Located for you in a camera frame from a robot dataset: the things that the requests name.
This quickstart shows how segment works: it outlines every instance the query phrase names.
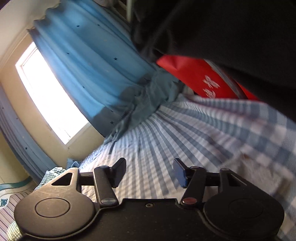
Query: checkered fabric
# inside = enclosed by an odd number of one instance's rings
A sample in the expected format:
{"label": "checkered fabric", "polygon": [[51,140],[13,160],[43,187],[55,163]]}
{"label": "checkered fabric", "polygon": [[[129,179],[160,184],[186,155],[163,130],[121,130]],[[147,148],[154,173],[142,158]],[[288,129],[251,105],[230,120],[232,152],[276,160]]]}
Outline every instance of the checkered fabric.
{"label": "checkered fabric", "polygon": [[[260,102],[232,99],[186,99],[163,105],[119,141],[99,147],[81,164],[81,172],[127,161],[126,174],[115,189],[123,198],[180,198],[184,190],[173,171],[179,157],[187,166],[217,172],[243,153],[285,177],[287,185],[274,197],[285,210],[279,238],[296,240],[296,124]],[[96,201],[93,187],[83,193]]]}
{"label": "checkered fabric", "polygon": [[[50,180],[56,178],[58,175],[60,175],[64,171],[65,171],[65,169],[63,169],[62,167],[55,167],[54,169],[52,169],[50,171],[46,171],[40,184],[34,189],[34,191],[41,188],[44,184],[46,184]],[[22,234],[21,234],[16,222],[14,221],[14,218],[12,216],[11,216],[11,218],[12,218],[13,222],[9,225],[9,227],[7,229],[7,237],[8,237],[7,240],[8,241],[17,241],[18,239],[20,239],[22,237]]]}

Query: black fabric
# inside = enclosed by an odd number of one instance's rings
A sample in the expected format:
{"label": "black fabric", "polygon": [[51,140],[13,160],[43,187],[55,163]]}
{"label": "black fabric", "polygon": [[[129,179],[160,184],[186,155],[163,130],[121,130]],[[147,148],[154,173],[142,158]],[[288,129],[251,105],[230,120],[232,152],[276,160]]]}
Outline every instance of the black fabric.
{"label": "black fabric", "polygon": [[296,0],[138,0],[132,41],[143,57],[211,60],[296,121]]}
{"label": "black fabric", "polygon": [[0,10],[9,2],[10,0],[0,0]]}

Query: green checkered cloth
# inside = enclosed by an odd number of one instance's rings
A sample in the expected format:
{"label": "green checkered cloth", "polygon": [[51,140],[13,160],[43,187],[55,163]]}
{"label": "green checkered cloth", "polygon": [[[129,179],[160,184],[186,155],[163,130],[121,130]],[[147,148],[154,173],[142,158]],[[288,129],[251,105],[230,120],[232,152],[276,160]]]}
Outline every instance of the green checkered cloth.
{"label": "green checkered cloth", "polygon": [[[35,190],[41,188],[44,184],[48,183],[52,179],[56,178],[58,175],[62,174],[65,171],[62,167],[55,167],[50,171],[46,171],[42,181],[40,184],[35,188]],[[12,224],[9,225],[7,230],[8,241],[17,241],[22,237],[22,234],[14,221]]]}

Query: screw hole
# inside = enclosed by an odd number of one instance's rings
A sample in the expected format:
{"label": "screw hole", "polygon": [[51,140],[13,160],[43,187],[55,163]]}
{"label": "screw hole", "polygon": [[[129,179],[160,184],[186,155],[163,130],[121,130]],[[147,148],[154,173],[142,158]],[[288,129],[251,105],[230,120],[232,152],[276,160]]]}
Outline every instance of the screw hole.
{"label": "screw hole", "polygon": [[153,203],[146,203],[146,205],[145,205],[146,207],[153,207],[154,206],[154,204]]}

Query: window frame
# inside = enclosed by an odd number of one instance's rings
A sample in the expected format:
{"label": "window frame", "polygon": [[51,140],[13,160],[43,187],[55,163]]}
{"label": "window frame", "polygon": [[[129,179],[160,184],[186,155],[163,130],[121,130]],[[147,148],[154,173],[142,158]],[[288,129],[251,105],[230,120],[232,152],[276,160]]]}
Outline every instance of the window frame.
{"label": "window frame", "polygon": [[[16,62],[15,67],[16,70],[18,72],[18,75],[26,89],[26,91],[28,92],[32,102],[34,103],[34,105],[36,106],[35,102],[33,101],[33,99],[37,99],[36,94],[34,89],[31,86],[30,81],[28,80],[23,66],[26,64],[26,62],[29,60],[29,58],[35,53],[35,51],[38,50],[35,42],[32,42],[29,47],[23,52],[22,56],[19,58],[19,60]],[[42,116],[43,120],[46,122],[47,127],[50,129],[50,131],[52,133],[54,133],[54,136],[67,148],[69,148],[69,146],[74,143],[90,126],[90,122],[88,121],[74,136],[72,136],[70,138],[70,140],[68,140],[67,143],[64,143],[61,138],[59,137],[59,135],[53,130],[53,128],[51,127],[51,125],[55,125],[55,129],[59,130],[59,134],[62,136],[64,133],[67,133],[65,130],[61,129],[57,124],[56,121],[53,121],[53,123],[49,124],[47,122],[47,120],[45,119],[45,117],[42,115],[42,113],[40,112],[40,110],[38,109],[38,107],[36,106],[37,110],[39,111],[40,115]]]}

